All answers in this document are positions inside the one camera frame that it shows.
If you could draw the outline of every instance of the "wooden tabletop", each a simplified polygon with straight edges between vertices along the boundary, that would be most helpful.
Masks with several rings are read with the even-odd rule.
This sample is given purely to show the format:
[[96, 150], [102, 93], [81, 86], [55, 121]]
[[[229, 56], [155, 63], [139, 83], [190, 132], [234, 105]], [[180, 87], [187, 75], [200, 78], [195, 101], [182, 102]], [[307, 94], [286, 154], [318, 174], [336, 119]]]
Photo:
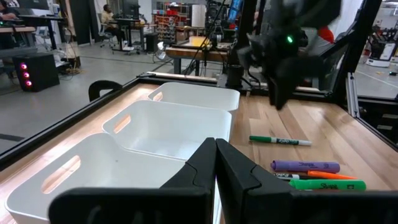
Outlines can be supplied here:
[[[103, 132], [105, 121], [131, 103], [146, 99], [156, 88], [147, 84], [135, 86], [0, 172], [0, 223], [15, 223], [4, 208], [12, 190], [85, 137]], [[248, 141], [249, 135], [309, 140], [313, 145], [253, 143]], [[335, 161], [341, 166], [340, 174], [363, 179], [369, 190], [398, 190], [398, 153], [333, 104], [290, 100], [282, 111], [276, 111], [267, 97], [242, 96], [230, 142], [269, 171], [274, 159]], [[72, 161], [63, 167], [65, 170], [51, 175], [43, 191], [56, 185], [59, 177], [73, 170], [76, 163]]]
[[[17, 32], [35, 32], [36, 29], [34, 27], [16, 27]], [[0, 27], [0, 33], [8, 33], [14, 32], [14, 29], [11, 27]]]
[[[167, 47], [166, 54], [170, 58], [185, 58], [185, 59], [192, 59], [197, 50], [195, 49], [183, 49], [178, 47]], [[196, 60], [204, 60], [205, 53], [202, 50], [199, 50], [197, 56], [195, 57]], [[227, 59], [226, 52], [217, 52], [211, 51], [206, 56], [207, 61], [211, 62], [223, 62]]]

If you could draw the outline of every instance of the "marker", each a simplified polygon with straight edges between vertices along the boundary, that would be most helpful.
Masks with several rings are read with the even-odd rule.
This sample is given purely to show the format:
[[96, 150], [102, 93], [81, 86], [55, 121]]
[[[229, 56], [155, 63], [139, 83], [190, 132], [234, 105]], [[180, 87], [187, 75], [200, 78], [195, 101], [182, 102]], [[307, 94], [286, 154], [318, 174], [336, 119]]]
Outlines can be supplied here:
[[310, 162], [310, 161], [272, 161], [274, 171], [308, 172], [310, 170], [337, 173], [340, 165], [337, 162]]
[[265, 143], [277, 143], [277, 144], [288, 144], [288, 145], [300, 145], [300, 146], [311, 146], [312, 142], [304, 140], [294, 139], [280, 139], [266, 136], [250, 136], [250, 141], [265, 142]]
[[295, 180], [289, 184], [297, 190], [366, 190], [363, 180]]
[[327, 172], [320, 172], [320, 171], [309, 171], [308, 175], [310, 177], [322, 177], [324, 179], [335, 179], [335, 180], [355, 180], [358, 179], [356, 177], [349, 177], [345, 175], [339, 175], [339, 174], [330, 174]]
[[281, 173], [275, 173], [274, 174], [276, 177], [278, 177], [280, 180], [313, 180], [313, 179], [323, 179], [321, 177], [309, 177], [306, 175], [298, 175], [298, 174], [281, 174]]

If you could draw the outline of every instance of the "monitor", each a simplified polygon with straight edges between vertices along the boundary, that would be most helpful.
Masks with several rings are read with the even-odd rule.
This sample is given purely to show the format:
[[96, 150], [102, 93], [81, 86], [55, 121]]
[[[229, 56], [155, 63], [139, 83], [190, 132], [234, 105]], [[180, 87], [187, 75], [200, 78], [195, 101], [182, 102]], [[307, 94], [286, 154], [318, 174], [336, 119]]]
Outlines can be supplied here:
[[123, 14], [126, 18], [139, 19], [138, 0], [124, 0]]
[[243, 0], [233, 0], [228, 14], [228, 22], [235, 23], [236, 17], [238, 16]]

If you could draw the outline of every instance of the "purple marker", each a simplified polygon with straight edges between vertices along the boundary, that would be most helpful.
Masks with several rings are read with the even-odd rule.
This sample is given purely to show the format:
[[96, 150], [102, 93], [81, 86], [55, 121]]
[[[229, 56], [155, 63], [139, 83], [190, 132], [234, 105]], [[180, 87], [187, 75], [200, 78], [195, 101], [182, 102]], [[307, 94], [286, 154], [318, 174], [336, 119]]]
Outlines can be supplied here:
[[309, 170], [338, 173], [340, 165], [337, 162], [309, 162], [309, 161], [272, 161], [271, 167], [274, 171], [297, 171], [307, 172]]

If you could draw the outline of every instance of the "green marker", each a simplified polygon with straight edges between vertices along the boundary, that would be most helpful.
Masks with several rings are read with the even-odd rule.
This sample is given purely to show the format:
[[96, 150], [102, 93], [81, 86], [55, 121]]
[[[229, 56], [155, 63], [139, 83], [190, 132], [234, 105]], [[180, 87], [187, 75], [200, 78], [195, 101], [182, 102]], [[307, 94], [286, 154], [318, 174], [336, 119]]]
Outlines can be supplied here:
[[291, 180], [297, 190], [366, 190], [363, 180]]
[[289, 145], [300, 145], [300, 146], [311, 146], [312, 142], [294, 139], [280, 139], [266, 136], [250, 136], [250, 141], [266, 142], [266, 143], [277, 143], [277, 144], [289, 144]]

